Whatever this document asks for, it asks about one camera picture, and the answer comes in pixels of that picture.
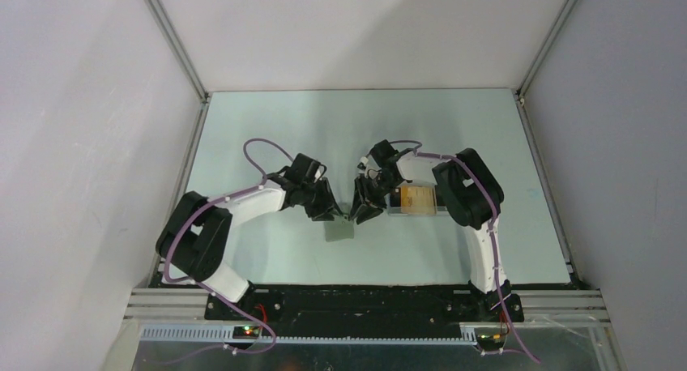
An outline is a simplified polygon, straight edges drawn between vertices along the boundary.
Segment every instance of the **gray wall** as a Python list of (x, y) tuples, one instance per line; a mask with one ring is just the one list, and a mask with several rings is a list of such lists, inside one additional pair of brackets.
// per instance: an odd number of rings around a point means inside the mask
[(0, 369), (98, 369), (199, 102), (143, 0), (0, 0), (0, 35)]
[(581, 0), (526, 94), (630, 369), (685, 369), (687, 0)]

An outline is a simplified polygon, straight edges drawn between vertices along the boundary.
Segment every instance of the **white wall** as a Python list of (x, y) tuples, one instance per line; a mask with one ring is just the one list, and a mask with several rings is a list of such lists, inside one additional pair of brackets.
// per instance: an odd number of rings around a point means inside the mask
[(199, 103), (143, 0), (0, 0), (0, 369), (97, 369)]
[(687, 0), (581, 0), (526, 104), (632, 370), (685, 369)]
[(517, 87), (565, 0), (162, 0), (209, 90)]

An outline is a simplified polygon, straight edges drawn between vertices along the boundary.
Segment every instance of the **red wire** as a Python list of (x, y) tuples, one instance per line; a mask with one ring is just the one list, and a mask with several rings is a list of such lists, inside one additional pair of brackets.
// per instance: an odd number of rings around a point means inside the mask
[(262, 306), (262, 304), (257, 304), (255, 309), (260, 309), (260, 311), (262, 311), (262, 322), (267, 323), (267, 311), (265, 310), (265, 307)]

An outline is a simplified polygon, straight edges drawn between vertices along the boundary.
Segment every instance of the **purple cable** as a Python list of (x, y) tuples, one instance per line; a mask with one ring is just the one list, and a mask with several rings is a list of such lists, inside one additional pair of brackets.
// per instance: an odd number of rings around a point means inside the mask
[(243, 190), (238, 190), (235, 191), (231, 194), (228, 195), (223, 195), (222, 197), (215, 198), (211, 200), (210, 202), (206, 203), (205, 205), (201, 206), (189, 219), (181, 226), (181, 229), (179, 229), (179, 232), (177, 235), (174, 237), (174, 240), (172, 241), (172, 244), (169, 246), (169, 250), (167, 251), (167, 255), (164, 257), (164, 270), (162, 271), (162, 275), (164, 277), (164, 280), (166, 280), (170, 284), (178, 284), (179, 282), (182, 282), (184, 280), (187, 280), (189, 277), (188, 276), (182, 276), (179, 278), (172, 278), (169, 276), (169, 267), (172, 264), (172, 256), (174, 255), (174, 251), (177, 250), (177, 246), (179, 245), (179, 241), (181, 241), (181, 237), (184, 236), (184, 233), (191, 228), (191, 225), (197, 219), (204, 211), (207, 209), (215, 206), (218, 203), (223, 203), (227, 197), (231, 198), (236, 198), (240, 197), (244, 194), (251, 193), (255, 190), (257, 190), (259, 185), (255, 185), (252, 187), (249, 187), (248, 189), (243, 189)]
[(526, 355), (525, 352), (520, 351), (519, 349), (504, 349), (503, 351), (485, 351), (480, 347), (479, 344), (475, 346), (475, 349), (479, 351), (480, 353), (484, 353), (485, 355), (502, 355), (504, 353), (519, 353), (520, 355)]
[(532, 361), (537, 363), (538, 365), (541, 364), (541, 360), (534, 356), (532, 352), (530, 352), (529, 349), (527, 349), (527, 346), (525, 346), (525, 343), (523, 342), (522, 339), (520, 339), (520, 335), (518, 334), (518, 331), (515, 329), (515, 326), (513, 326), (513, 320), (510, 318), (510, 314), (508, 314), (508, 309), (505, 307), (506, 303), (503, 301), (503, 292), (501, 291), (501, 286), (499, 285), (499, 280), (498, 280), (498, 270), (499, 270), (499, 258), (498, 258), (498, 243), (496, 242), (496, 237), (494, 236), (493, 232), (493, 225), (494, 221), (496, 221), (496, 218), (498, 216), (497, 210), (496, 210), (496, 205), (492, 201), (492, 198), (489, 196), (489, 193), (487, 193), (487, 190), (484, 188), (480, 180), (477, 179), (475, 174), (470, 170), (464, 162), (462, 162), (460, 159), (458, 159), (455, 156), (451, 155), (439, 155), (439, 154), (432, 154), (432, 153), (424, 153), (424, 152), (417, 152), (417, 156), (425, 157), (425, 158), (434, 158), (434, 159), (450, 159), (453, 160), (455, 163), (460, 166), (460, 168), (465, 171), (465, 173), (472, 179), (472, 182), (475, 183), (475, 186), (477, 186), (477, 189), (480, 190), (482, 195), (484, 195), (484, 198), (487, 200), (487, 203), (489, 204), (489, 207), (492, 210), (492, 220), (489, 221), (489, 237), (491, 238), (492, 241), (492, 249), (493, 249), (493, 260), (494, 260), (494, 281), (496, 282), (496, 290), (498, 294), (498, 300), (499, 304), (504, 305), (503, 313), (506, 316), (506, 321), (508, 322), (508, 325), (510, 326), (510, 330), (513, 332), (513, 335), (515, 336), (515, 339), (518, 340), (518, 343), (520, 344), (520, 347), (523, 349), (525, 354), (529, 356)]
[[(172, 256), (174, 255), (174, 251), (177, 249), (177, 246), (179, 245), (179, 241), (181, 240), (181, 237), (184, 235), (184, 233), (186, 233), (186, 231), (188, 231), (188, 229), (191, 227), (191, 225), (193, 224), (193, 222), (194, 222), (194, 221), (195, 221), (204, 211), (206, 211), (206, 210), (209, 209), (210, 207), (213, 207), (213, 206), (215, 206), (215, 205), (218, 204), (218, 203), (223, 203), (223, 202), (225, 202), (227, 197), (229, 197), (230, 199), (232, 199), (232, 198), (237, 198), (237, 197), (241, 197), (242, 195), (245, 195), (245, 194), (251, 193), (251, 192), (253, 192), (253, 191), (255, 191), (255, 190), (258, 190), (258, 189), (259, 189), (259, 186), (260, 186), (260, 185), (255, 185), (255, 186), (249, 187), (249, 188), (247, 188), (247, 189), (238, 190), (238, 191), (235, 191), (235, 192), (233, 192), (233, 193), (231, 193), (231, 194), (224, 195), (224, 196), (219, 197), (219, 198), (215, 198), (215, 199), (209, 201), (208, 203), (206, 203), (205, 205), (201, 206), (196, 212), (194, 212), (193, 215), (191, 215), (191, 217), (189, 217), (189, 219), (181, 226), (181, 229), (179, 230), (179, 232), (177, 233), (177, 235), (174, 237), (174, 240), (172, 241), (172, 244), (169, 246), (169, 250), (168, 250), (168, 252), (167, 252), (167, 255), (165, 255), (165, 257), (164, 257), (164, 270), (163, 270), (163, 276), (164, 276), (164, 279), (165, 279), (167, 282), (169, 282), (169, 283), (171, 283), (171, 284), (175, 284), (175, 283), (179, 283), (179, 282), (181, 282), (181, 281), (183, 281), (183, 280), (187, 280), (187, 279), (189, 278), (188, 276), (183, 276), (183, 277), (181, 277), (181, 278), (172, 278), (171, 276), (169, 276), (169, 267), (171, 266)], [(235, 352), (235, 353), (257, 354), (257, 353), (267, 352), (267, 351), (271, 350), (271, 349), (276, 345), (276, 342), (277, 342), (277, 335), (276, 335), (276, 333), (274, 332), (274, 330), (272, 330), (272, 328), (271, 328), (269, 325), (267, 325), (265, 322), (263, 322), (263, 321), (261, 321), (261, 320), (258, 320), (258, 319), (255, 318), (255, 317), (251, 316), (250, 314), (244, 312), (243, 310), (239, 309), (238, 306), (234, 305), (230, 300), (226, 299), (224, 296), (222, 296), (222, 295), (220, 295), (220, 294), (217, 294), (217, 293), (215, 292), (215, 290), (213, 290), (212, 288), (209, 288), (207, 285), (205, 285), (205, 284), (203, 284), (203, 283), (198, 283), (197, 285), (198, 285), (200, 288), (204, 288), (205, 290), (207, 290), (207, 291), (210, 292), (210, 293), (214, 293), (215, 296), (216, 296), (217, 298), (219, 298), (222, 302), (224, 302), (229, 308), (231, 308), (231, 309), (234, 310), (235, 312), (239, 313), (241, 316), (243, 316), (243, 317), (249, 319), (250, 321), (257, 323), (257, 324), (260, 325), (262, 328), (264, 328), (265, 330), (267, 330), (267, 331), (270, 333), (270, 336), (272, 336), (272, 341), (271, 341), (270, 344), (269, 344), (268, 346), (266, 346), (265, 348), (260, 348), (260, 349), (258, 349), (258, 350), (249, 350), (249, 349), (234, 348), (234, 347), (229, 346), (228, 344), (212, 344), (212, 345), (208, 345), (207, 347), (203, 347), (203, 348), (197, 349), (197, 350), (195, 350), (195, 351), (193, 351), (193, 352), (191, 352), (191, 353), (188, 353), (188, 354), (186, 354), (186, 355), (184, 355), (184, 356), (182, 356), (182, 357), (180, 357), (180, 358), (178, 358), (178, 359), (175, 359), (175, 360), (170, 360), (170, 361), (165, 361), (165, 362), (152, 361), (152, 363), (155, 363), (155, 364), (157, 364), (157, 365), (172, 365), (172, 364), (175, 364), (175, 363), (179, 363), (179, 362), (181, 362), (181, 361), (184, 361), (184, 360), (186, 360), (186, 359), (189, 359), (190, 357), (196, 356), (196, 355), (198, 355), (198, 354), (201, 353), (201, 352), (205, 352), (205, 351), (209, 351), (209, 350), (211, 350), (211, 349), (217, 349), (217, 348), (231, 348), (232, 351)]]
[(410, 144), (415, 144), (415, 146), (412, 148), (413, 152), (417, 152), (417, 150), (422, 147), (422, 142), (418, 142), (417, 140), (391, 140), (389, 144), (400, 144), (400, 143), (410, 143)]
[(258, 171), (262, 174), (262, 178), (264, 178), (267, 175), (267, 173), (265, 173), (265, 170), (262, 167), (260, 167), (257, 163), (255, 163), (255, 161), (253, 160), (253, 158), (250, 157), (250, 155), (248, 155), (248, 145), (251, 144), (252, 142), (263, 142), (263, 143), (270, 144), (273, 147), (275, 147), (276, 149), (280, 150), (284, 155), (286, 155), (286, 157), (289, 160), (291, 160), (293, 162), (293, 157), (290, 156), (288, 154), (288, 152), (286, 152), (286, 150), (284, 150), (279, 144), (277, 144), (271, 140), (267, 140), (267, 139), (263, 139), (263, 138), (252, 138), (252, 139), (246, 140), (245, 143), (243, 143), (243, 155), (245, 156), (245, 159), (248, 160), (248, 163), (252, 164), (255, 168), (258, 169)]

